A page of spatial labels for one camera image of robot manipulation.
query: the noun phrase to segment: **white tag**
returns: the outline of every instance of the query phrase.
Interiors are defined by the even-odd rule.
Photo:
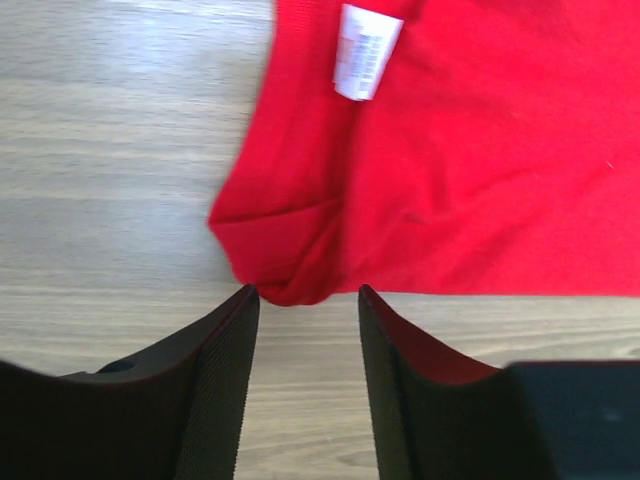
[[[342,6],[336,91],[351,100],[371,100],[402,28],[402,20],[353,5]]]

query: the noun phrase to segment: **red fabric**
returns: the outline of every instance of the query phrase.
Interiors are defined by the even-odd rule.
[[[210,226],[280,305],[369,283],[640,293],[640,2],[361,0],[405,25],[372,101],[333,90],[341,2],[279,0]]]

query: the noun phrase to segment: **wooden table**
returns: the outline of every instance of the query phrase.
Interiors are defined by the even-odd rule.
[[[237,288],[205,219],[253,108],[271,5],[0,8],[0,355],[93,371]],[[387,298],[494,364],[640,356],[633,299]],[[264,306],[237,478],[377,478],[354,295]]]

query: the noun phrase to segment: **wooden surface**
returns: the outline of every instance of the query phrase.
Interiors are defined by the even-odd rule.
[[[93,371],[236,289],[205,217],[253,108],[271,6],[0,8],[0,355]],[[498,365],[640,356],[633,299],[387,298]],[[263,308],[237,478],[377,478],[353,295]]]

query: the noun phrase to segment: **red cloth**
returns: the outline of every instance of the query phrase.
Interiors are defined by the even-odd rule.
[[[371,101],[332,83],[341,2],[279,0],[210,217],[280,305],[369,283],[640,293],[640,2],[362,0],[404,27]]]

